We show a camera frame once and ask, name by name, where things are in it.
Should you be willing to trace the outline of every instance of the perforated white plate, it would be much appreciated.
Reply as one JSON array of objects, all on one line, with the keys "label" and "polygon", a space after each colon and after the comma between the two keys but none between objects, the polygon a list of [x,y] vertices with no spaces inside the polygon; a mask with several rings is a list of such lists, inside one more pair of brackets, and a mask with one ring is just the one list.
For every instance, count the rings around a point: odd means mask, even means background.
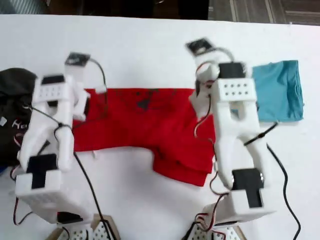
[{"label": "perforated white plate", "polygon": [[[92,238],[89,240],[115,240],[111,234],[111,230],[108,225],[106,225],[109,231],[110,238],[108,238],[107,231],[105,230],[104,224],[100,222],[98,226],[95,228]],[[70,229],[68,230],[70,233],[69,240],[86,240],[87,239],[87,231],[88,233],[92,232],[91,228],[79,228],[77,230]],[[68,240],[68,233],[63,230],[57,240]]]},{"label": "perforated white plate", "polygon": [[[242,240],[233,227],[219,228],[217,231],[225,234],[225,240]],[[195,225],[193,226],[191,234],[187,240],[212,240],[212,234],[212,231],[204,232],[200,227]],[[214,233],[213,235],[214,240],[224,240],[224,236],[222,234]]]},{"label": "perforated white plate", "polygon": [[110,238],[108,238],[107,231],[105,229],[104,224],[102,222],[100,222],[99,225],[95,228],[95,230],[93,232],[93,240],[115,240],[112,237],[111,230],[110,230],[109,226],[108,225],[106,225],[106,226],[108,228]]}]

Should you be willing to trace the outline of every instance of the red shirt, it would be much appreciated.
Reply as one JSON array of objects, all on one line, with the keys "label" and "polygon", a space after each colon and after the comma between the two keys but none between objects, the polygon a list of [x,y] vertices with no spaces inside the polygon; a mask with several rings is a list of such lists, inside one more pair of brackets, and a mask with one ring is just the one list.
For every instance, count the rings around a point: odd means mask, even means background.
[{"label": "red shirt", "polygon": [[213,117],[198,127],[188,97],[193,89],[93,90],[86,122],[73,123],[77,152],[114,147],[141,147],[154,154],[153,170],[166,177],[203,186],[212,171],[215,140]]}]

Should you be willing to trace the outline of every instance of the white robotic arm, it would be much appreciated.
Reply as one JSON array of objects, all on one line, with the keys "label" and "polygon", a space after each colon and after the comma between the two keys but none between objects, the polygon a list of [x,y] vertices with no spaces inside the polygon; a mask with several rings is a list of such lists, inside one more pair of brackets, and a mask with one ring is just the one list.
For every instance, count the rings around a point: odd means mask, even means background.
[{"label": "white robotic arm", "polygon": [[[211,229],[225,228],[275,212],[275,198],[280,196],[275,194],[272,184],[269,166],[272,155],[264,138],[248,144],[262,132],[252,71],[244,63],[235,62],[227,50],[213,47],[206,39],[188,43],[187,47],[198,66],[196,91],[190,100],[196,111],[200,104],[208,109],[208,100],[211,101],[215,130],[214,168],[229,190],[218,206],[214,203],[203,209],[205,225]],[[217,57],[219,52],[230,60],[221,61]],[[236,114],[232,105],[237,106]],[[232,155],[236,139],[247,148],[253,168],[233,168],[233,160],[237,157]]]},{"label": "white robotic arm", "polygon": [[87,224],[93,219],[91,195],[80,185],[82,180],[86,184],[84,175],[73,164],[71,130],[73,119],[86,119],[89,97],[72,75],[45,76],[35,82],[36,110],[18,153],[25,174],[17,176],[15,193],[49,223]]}]

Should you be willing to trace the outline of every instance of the white table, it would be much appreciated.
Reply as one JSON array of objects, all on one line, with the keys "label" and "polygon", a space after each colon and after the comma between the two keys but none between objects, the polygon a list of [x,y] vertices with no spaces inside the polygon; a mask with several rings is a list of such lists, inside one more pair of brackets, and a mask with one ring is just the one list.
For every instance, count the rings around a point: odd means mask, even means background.
[{"label": "white table", "polygon": [[[86,16],[0,15],[0,69],[26,68],[37,75],[61,73],[70,51],[89,53],[106,73],[110,88],[193,88],[195,64],[186,42],[207,36],[250,65],[299,60],[304,120],[281,125],[267,140],[289,174],[291,207],[301,221],[299,239],[317,239],[320,212],[320,27]],[[86,87],[101,84],[90,64]],[[79,154],[104,214],[112,215],[124,240],[178,240],[196,213],[217,198],[205,187],[178,182],[152,171],[152,154],[142,148],[116,148]],[[282,191],[283,174],[272,163]],[[54,225],[33,215],[12,222],[14,183],[0,177],[0,239],[43,240]],[[284,201],[279,211],[243,223],[249,240],[291,240],[297,225]],[[18,218],[28,207],[21,203]]]}]

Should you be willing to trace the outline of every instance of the teal towel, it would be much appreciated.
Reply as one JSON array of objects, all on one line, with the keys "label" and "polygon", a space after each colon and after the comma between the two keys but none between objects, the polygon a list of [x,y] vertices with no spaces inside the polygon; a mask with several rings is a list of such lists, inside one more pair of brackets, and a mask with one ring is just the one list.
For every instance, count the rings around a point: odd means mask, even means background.
[{"label": "teal towel", "polygon": [[297,60],[253,68],[260,122],[303,119],[303,97]]}]

